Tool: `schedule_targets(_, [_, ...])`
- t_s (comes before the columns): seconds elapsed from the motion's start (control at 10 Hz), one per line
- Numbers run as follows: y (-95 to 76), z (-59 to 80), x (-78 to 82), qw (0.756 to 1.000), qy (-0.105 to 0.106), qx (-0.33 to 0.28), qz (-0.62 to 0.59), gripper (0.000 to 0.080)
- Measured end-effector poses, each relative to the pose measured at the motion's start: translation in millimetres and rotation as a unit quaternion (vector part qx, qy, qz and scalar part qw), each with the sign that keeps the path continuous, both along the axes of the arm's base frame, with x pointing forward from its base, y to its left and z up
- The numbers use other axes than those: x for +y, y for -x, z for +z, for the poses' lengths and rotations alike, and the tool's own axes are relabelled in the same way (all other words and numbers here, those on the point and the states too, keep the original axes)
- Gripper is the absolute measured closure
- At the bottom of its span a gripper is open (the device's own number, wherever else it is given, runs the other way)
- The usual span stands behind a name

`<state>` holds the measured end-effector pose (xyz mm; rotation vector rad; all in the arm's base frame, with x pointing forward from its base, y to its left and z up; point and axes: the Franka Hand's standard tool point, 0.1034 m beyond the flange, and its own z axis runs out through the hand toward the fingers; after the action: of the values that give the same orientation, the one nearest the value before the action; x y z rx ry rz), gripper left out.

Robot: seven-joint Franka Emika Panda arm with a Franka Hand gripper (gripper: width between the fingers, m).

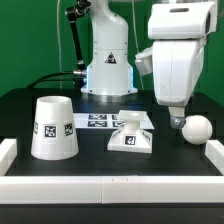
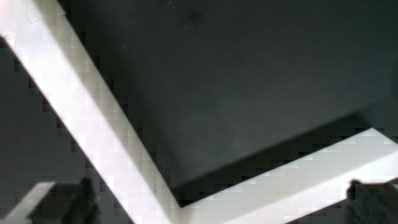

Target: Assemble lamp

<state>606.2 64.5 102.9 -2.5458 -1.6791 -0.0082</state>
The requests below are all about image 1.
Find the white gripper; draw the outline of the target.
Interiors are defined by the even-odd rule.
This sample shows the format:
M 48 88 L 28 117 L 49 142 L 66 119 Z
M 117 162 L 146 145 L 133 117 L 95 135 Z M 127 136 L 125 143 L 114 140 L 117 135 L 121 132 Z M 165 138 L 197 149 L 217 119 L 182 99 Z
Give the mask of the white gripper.
M 214 1 L 154 4 L 148 36 L 157 102 L 185 107 L 201 74 L 206 37 L 216 31 Z

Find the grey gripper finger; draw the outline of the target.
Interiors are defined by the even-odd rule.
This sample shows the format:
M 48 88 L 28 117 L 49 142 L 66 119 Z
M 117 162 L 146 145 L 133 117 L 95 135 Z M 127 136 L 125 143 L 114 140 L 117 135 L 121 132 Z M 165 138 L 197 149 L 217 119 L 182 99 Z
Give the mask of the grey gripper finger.
M 175 129 L 182 129 L 185 125 L 185 108 L 170 107 L 170 125 Z

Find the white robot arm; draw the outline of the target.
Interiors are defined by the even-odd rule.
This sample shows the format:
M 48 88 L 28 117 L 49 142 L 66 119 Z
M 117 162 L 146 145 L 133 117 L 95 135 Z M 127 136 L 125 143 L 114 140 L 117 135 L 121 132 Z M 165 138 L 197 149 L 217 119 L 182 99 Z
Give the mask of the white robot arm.
M 128 25 L 108 3 L 90 0 L 93 58 L 82 92 L 105 101 L 134 93 L 128 63 Z M 152 6 L 148 37 L 153 46 L 136 55 L 142 75 L 152 74 L 157 102 L 169 108 L 170 124 L 185 125 L 185 106 L 200 77 L 207 36 L 216 30 L 217 0 L 165 0 Z

